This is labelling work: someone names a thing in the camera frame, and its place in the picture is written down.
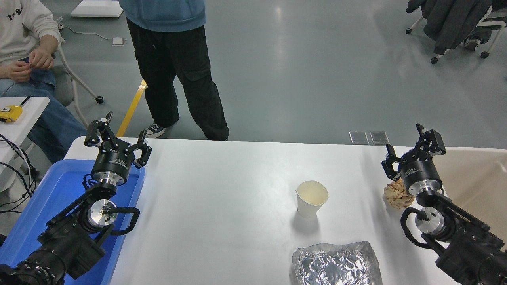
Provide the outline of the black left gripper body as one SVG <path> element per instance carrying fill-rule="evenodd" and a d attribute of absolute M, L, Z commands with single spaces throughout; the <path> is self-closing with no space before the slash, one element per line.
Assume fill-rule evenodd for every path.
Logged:
<path fill-rule="evenodd" d="M 109 145 L 102 145 L 92 168 L 92 178 L 96 181 L 113 180 L 126 182 L 134 161 L 133 152 L 125 152 L 122 148 L 116 151 Z"/>

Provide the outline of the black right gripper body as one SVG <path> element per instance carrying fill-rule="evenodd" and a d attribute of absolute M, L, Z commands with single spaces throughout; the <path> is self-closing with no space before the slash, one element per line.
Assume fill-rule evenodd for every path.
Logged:
<path fill-rule="evenodd" d="M 442 180 L 431 160 L 402 162 L 399 173 L 406 190 L 442 189 Z"/>

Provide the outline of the person's left hand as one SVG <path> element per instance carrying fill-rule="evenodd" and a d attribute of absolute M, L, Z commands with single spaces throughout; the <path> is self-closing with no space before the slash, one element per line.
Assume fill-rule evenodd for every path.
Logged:
<path fill-rule="evenodd" d="M 49 70 L 54 65 L 53 54 L 55 50 L 39 46 L 29 54 L 29 65 L 39 70 Z"/>

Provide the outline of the person's right hand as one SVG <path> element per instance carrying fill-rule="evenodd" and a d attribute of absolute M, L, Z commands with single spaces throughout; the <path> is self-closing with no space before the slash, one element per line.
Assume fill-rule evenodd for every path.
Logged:
<path fill-rule="evenodd" d="M 27 82 L 31 79 L 32 67 L 25 61 L 15 61 L 0 68 L 1 79 L 11 79 L 14 82 Z"/>

